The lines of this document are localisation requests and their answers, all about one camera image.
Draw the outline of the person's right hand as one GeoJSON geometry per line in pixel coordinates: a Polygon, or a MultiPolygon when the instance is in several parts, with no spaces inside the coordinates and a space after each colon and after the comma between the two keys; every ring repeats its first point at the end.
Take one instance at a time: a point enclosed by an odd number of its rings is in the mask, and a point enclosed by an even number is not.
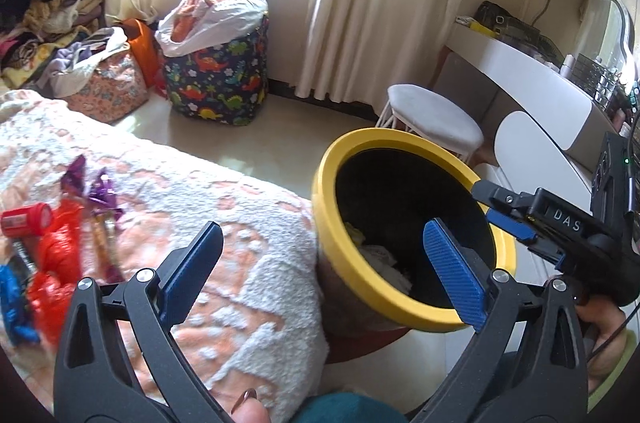
{"type": "Polygon", "coordinates": [[[588,389],[595,391],[613,372],[627,344],[627,332],[620,331],[615,337],[614,332],[626,320],[625,313],[608,297],[592,295],[585,305],[578,305],[576,313],[580,320],[595,325],[599,335],[594,348],[608,343],[600,354],[588,362],[588,389]]]}

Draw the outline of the person's left hand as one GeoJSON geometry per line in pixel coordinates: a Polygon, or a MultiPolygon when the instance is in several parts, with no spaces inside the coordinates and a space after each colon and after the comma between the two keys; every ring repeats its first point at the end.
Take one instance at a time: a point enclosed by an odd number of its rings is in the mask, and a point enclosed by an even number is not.
{"type": "Polygon", "coordinates": [[[257,398],[257,391],[249,388],[239,397],[230,410],[235,423],[270,423],[267,408],[257,398]]]}

